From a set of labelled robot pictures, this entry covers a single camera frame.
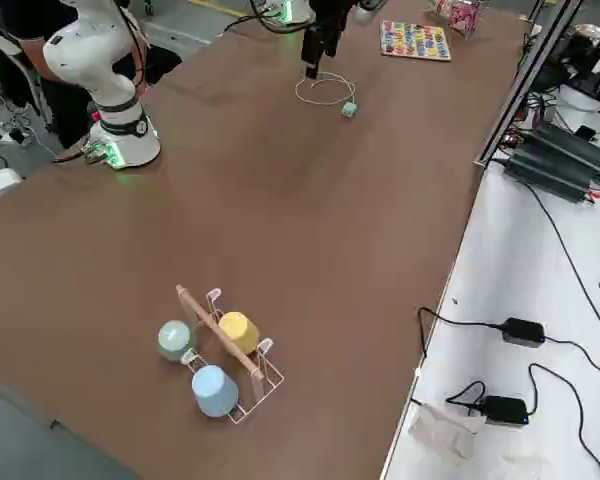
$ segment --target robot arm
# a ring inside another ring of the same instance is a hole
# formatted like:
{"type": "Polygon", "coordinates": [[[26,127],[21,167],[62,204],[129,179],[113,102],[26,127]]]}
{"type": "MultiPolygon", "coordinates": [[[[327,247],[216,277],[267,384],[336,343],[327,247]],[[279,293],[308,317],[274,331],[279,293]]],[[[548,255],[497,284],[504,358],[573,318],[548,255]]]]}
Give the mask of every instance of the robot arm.
{"type": "Polygon", "coordinates": [[[57,31],[44,46],[49,68],[67,83],[85,88],[98,108],[90,138],[113,168],[138,166],[160,151],[157,136],[136,95],[136,87],[113,64],[134,48],[139,25],[114,0],[61,0],[78,19],[57,31]]]}
{"type": "Polygon", "coordinates": [[[266,11],[274,12],[276,22],[286,26],[277,29],[269,25],[260,13],[256,0],[249,0],[254,15],[269,31],[279,34],[304,30],[302,60],[307,63],[306,75],[316,78],[322,55],[335,56],[340,36],[347,26],[347,17],[356,7],[355,20],[366,25],[388,0],[266,0],[266,11]]]}
{"type": "Polygon", "coordinates": [[[306,75],[316,78],[323,54],[334,57],[340,36],[347,27],[349,11],[356,6],[356,22],[366,25],[388,0],[309,0],[315,21],[306,30],[302,44],[302,60],[307,63],[306,75]]]}

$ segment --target brown table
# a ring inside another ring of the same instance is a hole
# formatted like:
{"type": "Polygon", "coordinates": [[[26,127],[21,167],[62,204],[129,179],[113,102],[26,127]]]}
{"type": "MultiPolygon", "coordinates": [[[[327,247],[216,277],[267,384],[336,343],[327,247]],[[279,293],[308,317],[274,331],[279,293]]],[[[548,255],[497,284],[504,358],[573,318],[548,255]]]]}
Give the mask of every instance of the brown table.
{"type": "Polygon", "coordinates": [[[378,21],[323,62],[358,86],[351,121],[295,98],[301,37],[245,26],[146,95],[159,160],[50,167],[5,196],[0,382],[148,479],[376,478],[523,33],[489,12],[437,63],[381,57],[378,21]],[[157,355],[177,283],[222,287],[276,340],[286,381],[244,424],[204,418],[157,355]]]}

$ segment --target gray-green cup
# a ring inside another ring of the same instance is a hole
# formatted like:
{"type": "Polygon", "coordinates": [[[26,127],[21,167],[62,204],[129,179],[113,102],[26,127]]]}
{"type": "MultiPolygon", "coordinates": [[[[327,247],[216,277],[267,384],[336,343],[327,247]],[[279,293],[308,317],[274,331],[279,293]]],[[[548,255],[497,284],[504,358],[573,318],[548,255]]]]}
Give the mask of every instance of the gray-green cup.
{"type": "Polygon", "coordinates": [[[170,362],[179,362],[182,355],[193,348],[194,334],[189,326],[180,320],[170,320],[158,333],[160,355],[170,362]]]}

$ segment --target charger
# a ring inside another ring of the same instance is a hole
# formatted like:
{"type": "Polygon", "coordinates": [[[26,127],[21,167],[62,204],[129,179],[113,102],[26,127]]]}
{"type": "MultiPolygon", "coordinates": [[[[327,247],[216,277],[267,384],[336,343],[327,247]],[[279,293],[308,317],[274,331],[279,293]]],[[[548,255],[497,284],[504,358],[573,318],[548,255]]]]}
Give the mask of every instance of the charger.
{"type": "Polygon", "coordinates": [[[527,405],[520,398],[487,395],[477,407],[491,425],[519,428],[529,423],[527,405]]]}
{"type": "Polygon", "coordinates": [[[544,327],[537,322],[508,318],[502,325],[502,340],[523,347],[538,348],[544,344],[544,327]]]}

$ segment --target white table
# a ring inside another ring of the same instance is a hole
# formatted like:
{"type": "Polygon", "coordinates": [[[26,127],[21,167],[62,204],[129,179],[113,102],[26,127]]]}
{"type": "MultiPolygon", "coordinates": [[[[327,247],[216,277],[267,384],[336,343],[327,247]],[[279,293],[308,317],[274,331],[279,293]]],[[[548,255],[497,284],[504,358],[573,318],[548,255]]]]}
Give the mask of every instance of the white table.
{"type": "MultiPolygon", "coordinates": [[[[568,122],[575,121],[566,115],[568,122]]],[[[600,365],[600,324],[555,233],[531,193],[502,170],[492,163],[485,174],[440,314],[460,322],[502,323],[511,316],[538,321],[547,335],[581,343],[600,365]]],[[[542,192],[540,196],[600,311],[600,201],[591,207],[542,192]]],[[[445,405],[444,399],[481,379],[488,394],[523,398],[531,409],[527,368],[532,362],[575,384],[585,409],[585,441],[600,459],[600,373],[571,346],[529,349],[504,343],[495,330],[438,322],[414,398],[464,414],[466,410],[445,405]]],[[[569,387],[542,371],[534,375],[540,403],[530,425],[521,430],[487,426],[477,436],[474,458],[463,465],[447,463],[409,436],[407,426],[418,408],[411,404],[386,478],[500,480],[495,470],[503,456],[533,455],[548,462],[542,480],[600,479],[598,467],[578,441],[578,407],[569,387]]]]}

